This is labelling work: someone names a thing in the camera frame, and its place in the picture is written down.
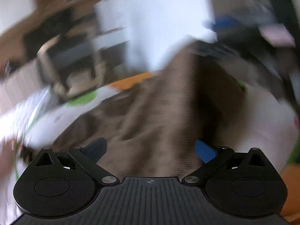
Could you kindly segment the beige mesh office chair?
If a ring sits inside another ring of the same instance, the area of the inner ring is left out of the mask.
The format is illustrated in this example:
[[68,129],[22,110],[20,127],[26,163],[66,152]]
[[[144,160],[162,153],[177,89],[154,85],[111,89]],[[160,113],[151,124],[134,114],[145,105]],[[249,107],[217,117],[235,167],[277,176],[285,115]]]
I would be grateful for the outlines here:
[[41,46],[41,75],[62,100],[69,101],[102,86],[107,71],[91,27],[73,28]]

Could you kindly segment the brown corduroy dotted garment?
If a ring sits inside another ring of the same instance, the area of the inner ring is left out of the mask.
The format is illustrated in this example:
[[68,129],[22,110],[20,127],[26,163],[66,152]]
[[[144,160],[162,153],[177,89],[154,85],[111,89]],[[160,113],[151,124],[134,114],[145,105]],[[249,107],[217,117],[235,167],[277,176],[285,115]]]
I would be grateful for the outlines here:
[[98,165],[119,178],[184,177],[200,166],[195,141],[215,144],[242,108],[242,87],[221,67],[238,57],[228,44],[196,41],[157,75],[79,116],[51,147],[64,152],[102,137]]

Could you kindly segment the cartoon printed play mat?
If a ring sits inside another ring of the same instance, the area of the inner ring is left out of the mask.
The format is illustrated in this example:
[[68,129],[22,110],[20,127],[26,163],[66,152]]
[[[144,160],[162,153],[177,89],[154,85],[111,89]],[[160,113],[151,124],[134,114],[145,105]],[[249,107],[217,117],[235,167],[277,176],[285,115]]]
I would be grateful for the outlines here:
[[[51,111],[42,109],[50,101],[48,90],[39,91],[1,116],[1,139],[25,136],[34,148],[52,143],[80,115],[150,77],[144,73],[110,83]],[[288,188],[282,215],[299,224],[299,121],[291,106],[262,87],[247,85],[241,112],[222,130],[221,141],[237,151],[246,151],[253,144],[262,149]]]

